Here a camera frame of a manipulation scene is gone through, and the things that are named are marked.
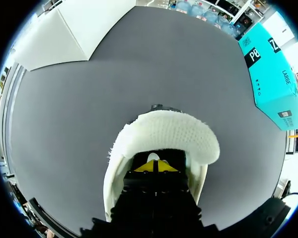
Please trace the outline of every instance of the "white panel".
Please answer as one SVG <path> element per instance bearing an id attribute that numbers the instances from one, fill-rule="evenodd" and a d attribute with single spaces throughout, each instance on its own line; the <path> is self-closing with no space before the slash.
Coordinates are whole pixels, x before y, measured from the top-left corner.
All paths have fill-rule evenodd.
<path id="1" fill-rule="evenodd" d="M 66 0 L 58 9 L 89 59 L 108 31 L 135 5 L 136 0 Z"/>
<path id="2" fill-rule="evenodd" d="M 14 48 L 15 61 L 28 71 L 56 63 L 88 60 L 57 9 L 34 25 Z"/>

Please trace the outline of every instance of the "black metal frame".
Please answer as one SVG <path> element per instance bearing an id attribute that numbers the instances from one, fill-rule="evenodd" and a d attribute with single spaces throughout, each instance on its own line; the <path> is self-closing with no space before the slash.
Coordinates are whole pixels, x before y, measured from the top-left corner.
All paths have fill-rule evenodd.
<path id="1" fill-rule="evenodd" d="M 39 219 L 60 238 L 78 238 L 79 236 L 69 231 L 60 223 L 55 221 L 36 201 L 32 198 L 28 202 L 32 207 L 33 212 L 39 217 Z"/>

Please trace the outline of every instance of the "black label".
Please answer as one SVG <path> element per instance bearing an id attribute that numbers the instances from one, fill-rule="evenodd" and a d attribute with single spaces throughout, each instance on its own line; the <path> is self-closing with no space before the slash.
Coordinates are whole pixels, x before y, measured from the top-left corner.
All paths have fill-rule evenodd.
<path id="1" fill-rule="evenodd" d="M 292 115 L 292 112 L 288 110 L 288 111 L 284 111 L 284 112 L 278 113 L 278 115 L 281 118 L 286 118 L 286 117 L 290 117 Z"/>
<path id="2" fill-rule="evenodd" d="M 273 51 L 274 51 L 275 53 L 281 51 L 281 49 L 280 49 L 279 46 L 276 44 L 276 42 L 274 41 L 273 38 L 269 38 L 269 39 L 268 39 L 268 42 L 269 42 L 269 44 L 272 46 Z"/>
<path id="3" fill-rule="evenodd" d="M 255 47 L 244 56 L 248 68 L 251 68 L 257 61 L 259 61 L 260 58 L 261 56 Z"/>

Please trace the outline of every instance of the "black cable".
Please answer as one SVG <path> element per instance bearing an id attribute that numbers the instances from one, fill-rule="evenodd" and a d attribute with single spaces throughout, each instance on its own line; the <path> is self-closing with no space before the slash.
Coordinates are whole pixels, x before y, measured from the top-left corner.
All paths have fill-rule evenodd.
<path id="1" fill-rule="evenodd" d="M 287 194 L 285 197 L 287 197 L 287 196 L 289 196 L 289 195 L 298 195 L 298 192 L 292 192 L 292 193 L 289 193 L 289 194 Z"/>

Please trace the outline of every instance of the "white wall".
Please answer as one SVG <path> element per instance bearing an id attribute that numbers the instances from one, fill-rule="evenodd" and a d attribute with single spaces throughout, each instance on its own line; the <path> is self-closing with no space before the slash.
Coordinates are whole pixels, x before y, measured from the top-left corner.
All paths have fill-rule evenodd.
<path id="1" fill-rule="evenodd" d="M 278 12 L 275 12 L 271 17 L 269 17 L 263 23 L 263 26 L 271 34 L 279 47 L 294 37 L 290 27 Z"/>
<path id="2" fill-rule="evenodd" d="M 291 181 L 290 192 L 298 192 L 298 153 L 294 155 L 286 155 L 281 179 L 289 179 Z M 289 218 L 298 206 L 298 195 L 291 195 L 284 199 L 284 202 L 291 207 L 287 218 Z"/>

